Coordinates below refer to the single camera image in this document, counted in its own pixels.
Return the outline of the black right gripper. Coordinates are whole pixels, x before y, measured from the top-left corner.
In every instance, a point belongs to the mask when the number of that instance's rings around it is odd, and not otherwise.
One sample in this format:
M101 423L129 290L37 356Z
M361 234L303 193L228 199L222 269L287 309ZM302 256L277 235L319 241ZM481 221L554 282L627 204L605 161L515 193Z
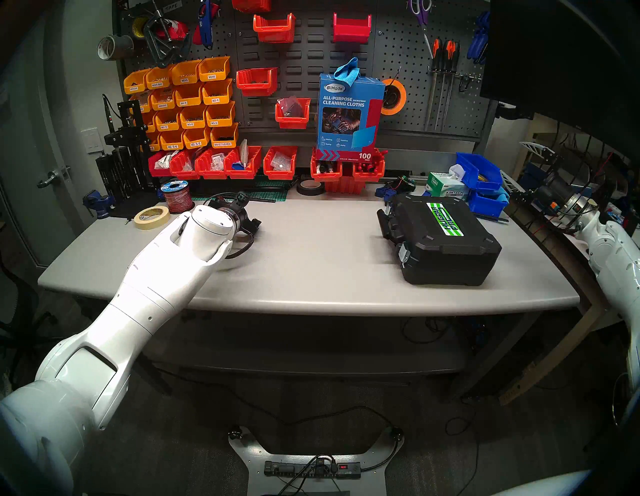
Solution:
M541 164L529 163L520 177L520 185L500 170L502 187L510 195L521 193L521 187L539 204L543 213L556 218L559 225L577 225L588 210L588 198L559 174L562 157L545 145L521 141L520 145L541 159Z

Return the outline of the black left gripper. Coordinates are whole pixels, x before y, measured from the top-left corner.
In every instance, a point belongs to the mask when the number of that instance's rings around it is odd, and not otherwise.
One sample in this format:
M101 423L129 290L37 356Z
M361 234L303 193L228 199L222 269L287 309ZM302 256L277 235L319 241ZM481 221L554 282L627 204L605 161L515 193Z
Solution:
M237 231L255 235L261 222L250 219L246 210L251 198L246 193L217 193L210 197L207 206L226 213L235 223Z

